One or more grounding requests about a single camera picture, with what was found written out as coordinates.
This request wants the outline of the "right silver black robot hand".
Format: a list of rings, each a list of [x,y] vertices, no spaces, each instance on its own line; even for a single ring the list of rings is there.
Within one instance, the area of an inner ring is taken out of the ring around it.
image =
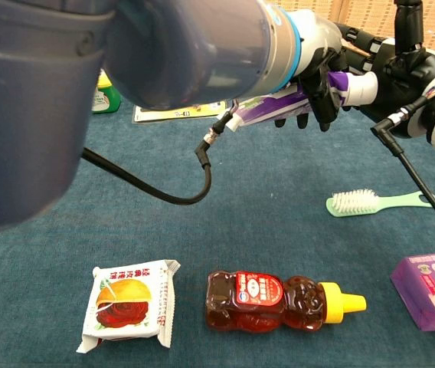
[[[377,81],[373,101],[356,109],[375,122],[406,110],[393,125],[393,135],[425,136],[435,146],[435,51],[424,46],[424,4],[397,1],[395,5],[392,38],[337,25],[343,40],[357,48],[345,51],[350,72],[356,77],[370,74]]]

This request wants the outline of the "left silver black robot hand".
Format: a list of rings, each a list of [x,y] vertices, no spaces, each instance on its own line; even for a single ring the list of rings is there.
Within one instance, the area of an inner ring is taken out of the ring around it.
[[[342,33],[336,23],[309,9],[289,12],[287,17],[299,36],[299,62],[288,84],[302,89],[320,130],[326,132],[340,108],[330,90],[329,72],[348,70]]]

